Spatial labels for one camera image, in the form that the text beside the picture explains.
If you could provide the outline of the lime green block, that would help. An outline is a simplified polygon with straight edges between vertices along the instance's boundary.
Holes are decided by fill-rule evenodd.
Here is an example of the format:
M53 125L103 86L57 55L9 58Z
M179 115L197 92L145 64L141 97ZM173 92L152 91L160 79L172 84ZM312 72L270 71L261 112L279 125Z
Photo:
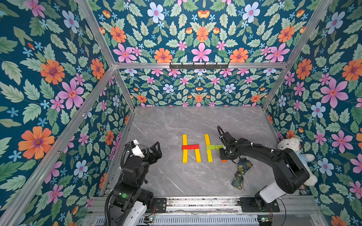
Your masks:
M207 146L206 146L206 149L207 149L207 150L216 150L217 148L216 148L215 145L207 145Z
M218 149L224 149L224 146L223 145L215 145L215 150L218 150Z

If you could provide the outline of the yellow block of h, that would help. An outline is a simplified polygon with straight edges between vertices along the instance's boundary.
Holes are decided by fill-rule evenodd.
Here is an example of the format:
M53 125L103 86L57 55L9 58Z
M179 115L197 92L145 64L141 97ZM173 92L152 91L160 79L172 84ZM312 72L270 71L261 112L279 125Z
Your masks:
M183 134L183 146L186 146L188 144L187 135Z

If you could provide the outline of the small red block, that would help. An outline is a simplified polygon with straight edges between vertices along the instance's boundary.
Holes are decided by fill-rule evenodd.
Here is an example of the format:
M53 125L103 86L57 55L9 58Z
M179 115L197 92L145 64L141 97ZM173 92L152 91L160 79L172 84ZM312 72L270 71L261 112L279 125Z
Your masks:
M199 149L199 145L190 145L191 150Z

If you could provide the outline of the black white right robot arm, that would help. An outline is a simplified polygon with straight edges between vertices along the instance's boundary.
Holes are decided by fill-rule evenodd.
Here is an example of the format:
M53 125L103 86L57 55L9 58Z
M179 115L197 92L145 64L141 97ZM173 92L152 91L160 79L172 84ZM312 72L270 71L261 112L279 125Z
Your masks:
M291 148L271 149L247 139L235 139L230 133L217 127L223 148L219 149L221 160L238 160L250 157L271 167L274 181L257 192L254 201L248 206L257 211L269 211L271 203L278 198L296 192L310 177L310 174Z

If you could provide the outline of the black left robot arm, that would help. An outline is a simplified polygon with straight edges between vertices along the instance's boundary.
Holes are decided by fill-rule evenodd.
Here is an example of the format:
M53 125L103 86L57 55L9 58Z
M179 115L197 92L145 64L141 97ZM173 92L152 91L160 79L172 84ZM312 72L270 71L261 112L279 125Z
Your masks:
M150 148L137 140L125 144L121 159L121 176L105 203L105 226L136 226L141 217L155 213L154 194L141 188L147 183L150 165L162 158L160 143Z

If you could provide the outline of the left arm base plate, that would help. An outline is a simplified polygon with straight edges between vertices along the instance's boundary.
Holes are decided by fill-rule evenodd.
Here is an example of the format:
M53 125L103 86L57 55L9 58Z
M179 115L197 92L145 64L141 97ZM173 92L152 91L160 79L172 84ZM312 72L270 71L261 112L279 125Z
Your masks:
M166 213L167 207L167 198L154 198L153 205L147 211L148 214L155 214L155 213Z

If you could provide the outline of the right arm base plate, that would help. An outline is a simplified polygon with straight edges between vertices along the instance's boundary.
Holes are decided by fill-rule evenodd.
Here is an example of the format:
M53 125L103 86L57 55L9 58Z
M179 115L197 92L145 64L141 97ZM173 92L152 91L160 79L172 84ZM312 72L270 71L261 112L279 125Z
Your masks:
M280 212L280 207L276 200L271 203L266 203L260 197L241 197L238 200L238 205L241 206L245 213L252 212Z

